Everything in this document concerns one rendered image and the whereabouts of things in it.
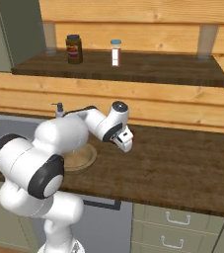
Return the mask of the dark wooden wall shelf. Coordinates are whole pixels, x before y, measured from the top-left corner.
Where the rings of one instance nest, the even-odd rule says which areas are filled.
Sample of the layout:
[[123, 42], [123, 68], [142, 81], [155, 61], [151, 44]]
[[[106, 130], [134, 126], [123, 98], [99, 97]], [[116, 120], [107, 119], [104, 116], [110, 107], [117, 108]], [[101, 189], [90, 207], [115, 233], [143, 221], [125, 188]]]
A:
[[213, 56], [123, 52], [112, 66], [109, 51], [84, 50], [83, 62], [70, 64], [64, 50], [45, 52], [12, 68], [16, 75], [176, 84], [224, 88], [224, 71]]

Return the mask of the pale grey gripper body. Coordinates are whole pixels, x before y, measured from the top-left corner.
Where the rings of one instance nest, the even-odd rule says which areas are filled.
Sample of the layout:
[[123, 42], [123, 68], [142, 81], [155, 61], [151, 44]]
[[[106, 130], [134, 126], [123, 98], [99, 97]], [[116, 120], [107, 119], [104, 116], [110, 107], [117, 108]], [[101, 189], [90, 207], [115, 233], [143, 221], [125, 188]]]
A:
[[125, 127], [125, 130], [122, 131], [115, 139], [116, 145], [123, 151], [128, 152], [132, 148], [133, 134], [128, 128]]

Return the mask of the grey metal sink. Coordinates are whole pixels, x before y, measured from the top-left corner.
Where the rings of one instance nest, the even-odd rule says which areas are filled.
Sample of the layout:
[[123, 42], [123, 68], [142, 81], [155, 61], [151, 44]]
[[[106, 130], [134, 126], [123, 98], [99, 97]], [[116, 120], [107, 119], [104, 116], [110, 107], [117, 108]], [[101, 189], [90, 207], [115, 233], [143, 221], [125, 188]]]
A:
[[0, 115], [0, 138], [8, 133], [15, 133], [32, 141], [35, 130], [41, 123], [42, 119]]

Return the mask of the grey-green wall cabinet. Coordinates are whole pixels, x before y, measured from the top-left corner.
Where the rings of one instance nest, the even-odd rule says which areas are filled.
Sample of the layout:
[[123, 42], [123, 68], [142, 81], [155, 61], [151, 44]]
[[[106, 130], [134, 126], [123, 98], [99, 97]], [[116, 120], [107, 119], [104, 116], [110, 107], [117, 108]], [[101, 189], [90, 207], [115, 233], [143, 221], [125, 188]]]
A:
[[0, 72], [45, 51], [38, 0], [0, 0]]

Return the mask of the dark brown jar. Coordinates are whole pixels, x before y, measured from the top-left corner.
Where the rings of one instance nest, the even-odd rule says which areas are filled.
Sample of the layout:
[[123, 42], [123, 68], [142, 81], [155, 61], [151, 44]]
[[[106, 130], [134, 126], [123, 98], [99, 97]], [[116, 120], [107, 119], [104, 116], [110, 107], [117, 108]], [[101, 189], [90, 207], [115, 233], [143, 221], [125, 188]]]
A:
[[83, 62], [82, 41], [79, 35], [68, 35], [66, 38], [68, 62], [80, 64]]

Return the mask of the grey soap dispenser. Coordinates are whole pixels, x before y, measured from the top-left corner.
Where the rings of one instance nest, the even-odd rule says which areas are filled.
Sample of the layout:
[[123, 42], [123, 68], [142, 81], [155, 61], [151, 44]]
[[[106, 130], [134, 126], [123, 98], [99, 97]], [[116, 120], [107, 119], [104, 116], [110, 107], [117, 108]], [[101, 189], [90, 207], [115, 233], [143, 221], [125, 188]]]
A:
[[65, 115], [63, 105], [61, 103], [54, 103], [54, 106], [56, 107], [55, 116], [57, 118], [62, 118]]

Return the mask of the white bottle with blue cap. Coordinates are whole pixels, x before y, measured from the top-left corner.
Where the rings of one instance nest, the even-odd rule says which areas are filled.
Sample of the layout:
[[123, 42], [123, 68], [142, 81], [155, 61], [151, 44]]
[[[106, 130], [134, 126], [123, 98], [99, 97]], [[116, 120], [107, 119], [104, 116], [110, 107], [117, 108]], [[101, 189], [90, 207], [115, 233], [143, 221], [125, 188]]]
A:
[[112, 47], [112, 66], [119, 66], [121, 40], [111, 40], [111, 47]]

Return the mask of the tan wooden bowl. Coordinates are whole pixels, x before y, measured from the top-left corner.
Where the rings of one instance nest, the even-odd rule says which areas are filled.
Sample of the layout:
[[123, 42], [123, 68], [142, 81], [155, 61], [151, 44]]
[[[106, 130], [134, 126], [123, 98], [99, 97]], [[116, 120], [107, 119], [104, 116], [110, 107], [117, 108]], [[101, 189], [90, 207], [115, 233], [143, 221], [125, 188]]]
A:
[[80, 172], [95, 162], [97, 150], [92, 144], [87, 143], [76, 151], [64, 154], [63, 158], [64, 168], [67, 172]]

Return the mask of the grey shelf bracket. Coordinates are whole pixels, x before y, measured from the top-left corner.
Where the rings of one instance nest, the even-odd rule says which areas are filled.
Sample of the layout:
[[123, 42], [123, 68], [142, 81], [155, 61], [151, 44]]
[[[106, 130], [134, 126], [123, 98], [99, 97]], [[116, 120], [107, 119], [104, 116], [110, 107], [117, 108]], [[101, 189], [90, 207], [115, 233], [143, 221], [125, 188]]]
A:
[[209, 58], [218, 34], [217, 25], [202, 24], [199, 28], [196, 56]]
[[56, 54], [55, 25], [52, 23], [44, 23], [43, 31], [46, 43], [46, 53], [48, 55], [55, 55]]

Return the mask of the grey-green drawer front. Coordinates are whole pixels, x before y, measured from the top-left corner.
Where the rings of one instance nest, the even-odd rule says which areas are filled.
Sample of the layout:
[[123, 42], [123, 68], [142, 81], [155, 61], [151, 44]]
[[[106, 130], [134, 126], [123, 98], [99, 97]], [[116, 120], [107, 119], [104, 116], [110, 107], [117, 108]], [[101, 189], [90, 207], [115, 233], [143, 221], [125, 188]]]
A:
[[211, 253], [217, 235], [154, 225], [141, 221], [132, 223], [132, 241], [143, 246], [180, 253]]
[[[165, 217], [166, 211], [180, 214], [189, 214], [191, 216], [190, 225], [177, 225], [167, 222]], [[141, 221], [154, 225], [163, 225], [172, 228], [218, 235], [224, 224], [224, 217], [134, 204], [132, 222], [134, 221]]]

